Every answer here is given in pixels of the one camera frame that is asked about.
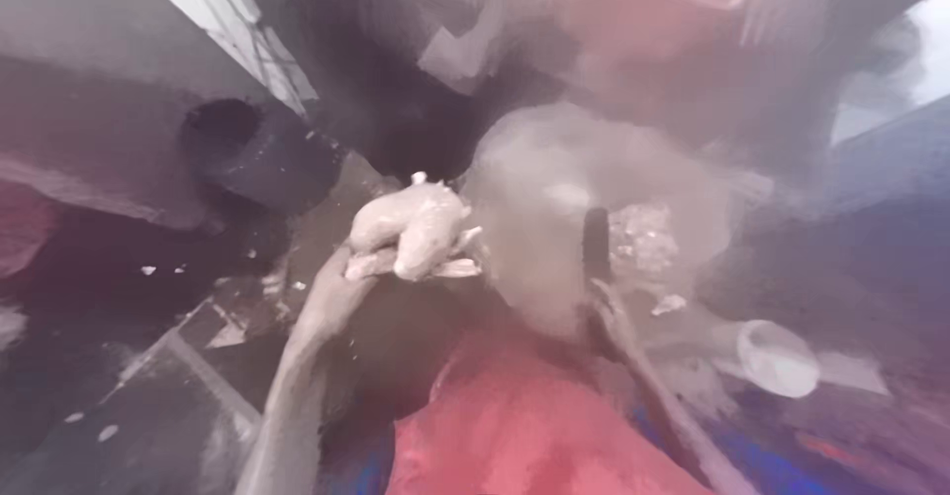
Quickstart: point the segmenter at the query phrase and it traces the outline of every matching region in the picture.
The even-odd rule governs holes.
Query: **red cloth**
[[[387,495],[709,495],[536,347],[469,338],[396,424]]]

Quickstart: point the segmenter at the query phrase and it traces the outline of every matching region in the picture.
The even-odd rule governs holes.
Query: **hand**
[[[350,315],[376,284],[376,279],[371,276],[347,279],[344,273],[349,261],[350,247],[340,246],[316,273],[307,303],[293,328],[291,343],[303,347],[315,336],[326,339],[346,327]]]

